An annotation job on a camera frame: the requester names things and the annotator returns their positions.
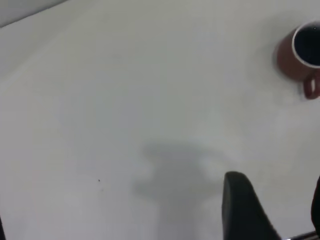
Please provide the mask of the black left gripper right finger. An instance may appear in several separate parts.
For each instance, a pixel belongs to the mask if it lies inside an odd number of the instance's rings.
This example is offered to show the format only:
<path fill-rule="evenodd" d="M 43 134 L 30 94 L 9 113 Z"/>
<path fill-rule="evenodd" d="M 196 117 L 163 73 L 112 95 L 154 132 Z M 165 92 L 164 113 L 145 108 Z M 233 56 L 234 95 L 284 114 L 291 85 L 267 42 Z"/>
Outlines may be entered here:
<path fill-rule="evenodd" d="M 320 237 L 320 177 L 317 180 L 316 188 L 314 190 L 310 213 L 315 232 Z"/>

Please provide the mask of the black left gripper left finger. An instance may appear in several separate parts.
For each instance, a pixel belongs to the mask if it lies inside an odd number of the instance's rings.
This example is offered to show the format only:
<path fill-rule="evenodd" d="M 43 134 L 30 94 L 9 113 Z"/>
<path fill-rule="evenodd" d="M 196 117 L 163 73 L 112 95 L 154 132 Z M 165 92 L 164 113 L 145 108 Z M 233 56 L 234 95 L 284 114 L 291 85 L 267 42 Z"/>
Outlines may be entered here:
<path fill-rule="evenodd" d="M 247 176 L 229 171 L 224 175 L 222 195 L 224 240 L 280 240 Z"/>

